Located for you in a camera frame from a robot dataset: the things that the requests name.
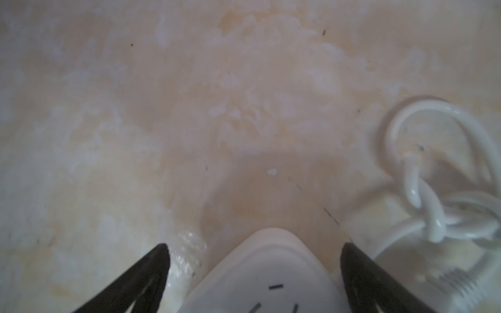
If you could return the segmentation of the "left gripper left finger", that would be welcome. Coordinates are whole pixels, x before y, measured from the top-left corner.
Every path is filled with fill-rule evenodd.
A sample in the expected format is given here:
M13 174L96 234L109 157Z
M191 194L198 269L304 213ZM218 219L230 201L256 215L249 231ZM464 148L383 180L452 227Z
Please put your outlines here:
M158 244L77 312L157 312L170 270L170 252Z

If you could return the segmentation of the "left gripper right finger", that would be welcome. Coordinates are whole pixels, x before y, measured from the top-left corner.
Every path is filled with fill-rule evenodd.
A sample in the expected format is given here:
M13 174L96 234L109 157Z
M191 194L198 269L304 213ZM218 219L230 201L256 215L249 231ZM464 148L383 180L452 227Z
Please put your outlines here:
M340 262L352 312L434 312L355 244L344 244Z

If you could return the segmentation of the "white square power strip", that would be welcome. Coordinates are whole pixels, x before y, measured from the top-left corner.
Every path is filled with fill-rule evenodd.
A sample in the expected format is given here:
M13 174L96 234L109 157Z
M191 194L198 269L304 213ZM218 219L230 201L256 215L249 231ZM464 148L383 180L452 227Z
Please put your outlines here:
M343 289L293 233L260 230L200 281L180 312L349 312Z

